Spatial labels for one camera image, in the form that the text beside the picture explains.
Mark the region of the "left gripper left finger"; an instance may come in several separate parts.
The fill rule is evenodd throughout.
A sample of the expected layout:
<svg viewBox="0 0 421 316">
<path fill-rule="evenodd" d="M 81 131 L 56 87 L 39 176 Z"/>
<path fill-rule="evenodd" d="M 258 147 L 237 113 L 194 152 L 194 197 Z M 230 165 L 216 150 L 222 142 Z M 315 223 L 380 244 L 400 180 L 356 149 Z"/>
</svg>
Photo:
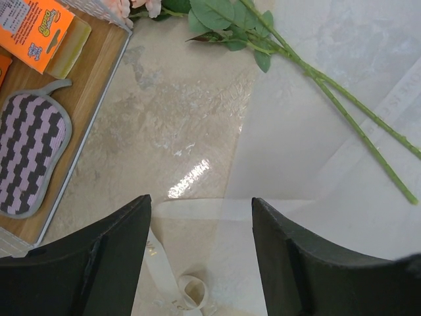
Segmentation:
<svg viewBox="0 0 421 316">
<path fill-rule="evenodd" d="M 130 315 L 151 223 L 139 196 L 64 238 L 1 259 L 2 315 Z"/>
</svg>

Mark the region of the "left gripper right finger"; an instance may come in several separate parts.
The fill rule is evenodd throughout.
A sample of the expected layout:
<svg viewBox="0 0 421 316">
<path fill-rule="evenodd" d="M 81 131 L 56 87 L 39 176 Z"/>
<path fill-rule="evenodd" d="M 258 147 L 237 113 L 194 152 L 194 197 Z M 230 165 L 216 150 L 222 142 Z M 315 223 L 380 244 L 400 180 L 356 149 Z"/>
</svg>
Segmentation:
<svg viewBox="0 0 421 316">
<path fill-rule="evenodd" d="M 253 198 L 253 237 L 268 315 L 419 315 L 420 255 L 348 250 Z"/>
</svg>

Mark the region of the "cream printed ribbon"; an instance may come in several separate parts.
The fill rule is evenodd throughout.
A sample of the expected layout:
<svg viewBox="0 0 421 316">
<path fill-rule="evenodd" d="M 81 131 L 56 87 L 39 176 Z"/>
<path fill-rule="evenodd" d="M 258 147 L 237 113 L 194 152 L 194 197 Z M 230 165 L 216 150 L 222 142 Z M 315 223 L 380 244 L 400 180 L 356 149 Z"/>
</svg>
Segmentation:
<svg viewBox="0 0 421 316">
<path fill-rule="evenodd" d="M 249 201 L 173 199 L 152 216 L 145 261 L 174 314 L 265 315 Z"/>
</svg>

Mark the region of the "white wrapping paper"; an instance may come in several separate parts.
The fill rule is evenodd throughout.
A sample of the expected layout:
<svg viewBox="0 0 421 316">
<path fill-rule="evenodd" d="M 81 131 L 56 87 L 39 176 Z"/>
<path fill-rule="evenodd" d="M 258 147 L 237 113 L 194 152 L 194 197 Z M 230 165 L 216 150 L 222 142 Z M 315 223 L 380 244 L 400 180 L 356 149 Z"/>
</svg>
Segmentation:
<svg viewBox="0 0 421 316">
<path fill-rule="evenodd" d="M 420 57 L 368 108 L 419 147 Z M 279 56 L 255 84 L 225 199 L 251 205 L 255 197 L 350 250 L 384 259 L 420 251 L 420 206 L 390 181 L 320 88 Z"/>
</svg>

